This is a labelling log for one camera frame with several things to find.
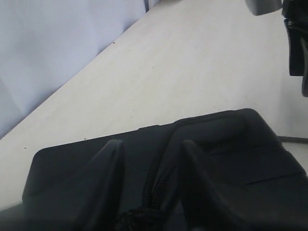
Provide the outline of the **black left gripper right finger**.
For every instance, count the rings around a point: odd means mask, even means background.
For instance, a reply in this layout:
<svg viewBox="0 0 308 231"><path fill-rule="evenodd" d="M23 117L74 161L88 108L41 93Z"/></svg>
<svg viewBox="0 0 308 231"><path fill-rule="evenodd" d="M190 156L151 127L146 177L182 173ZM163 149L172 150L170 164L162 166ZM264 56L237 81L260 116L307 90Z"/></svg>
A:
<svg viewBox="0 0 308 231"><path fill-rule="evenodd" d="M181 150L181 203L190 231L306 231L308 213L232 181L192 140Z"/></svg>

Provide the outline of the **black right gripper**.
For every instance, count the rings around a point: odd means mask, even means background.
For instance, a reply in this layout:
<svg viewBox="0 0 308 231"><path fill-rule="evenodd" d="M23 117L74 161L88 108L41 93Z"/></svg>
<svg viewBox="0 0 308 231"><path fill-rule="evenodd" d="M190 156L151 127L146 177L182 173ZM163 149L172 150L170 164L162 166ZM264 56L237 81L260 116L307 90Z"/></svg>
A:
<svg viewBox="0 0 308 231"><path fill-rule="evenodd" d="M302 76L302 95L308 96L308 2L284 0L282 15L289 44L289 74Z"/></svg>

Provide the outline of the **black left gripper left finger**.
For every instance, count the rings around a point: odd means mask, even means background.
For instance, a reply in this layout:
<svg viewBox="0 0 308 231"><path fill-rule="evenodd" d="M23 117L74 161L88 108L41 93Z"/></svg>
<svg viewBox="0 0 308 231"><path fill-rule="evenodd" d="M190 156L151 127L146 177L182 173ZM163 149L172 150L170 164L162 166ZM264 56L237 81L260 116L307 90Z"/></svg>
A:
<svg viewBox="0 0 308 231"><path fill-rule="evenodd" d="M94 154L36 154L20 204L0 213L3 231L110 231L125 175L121 140Z"/></svg>

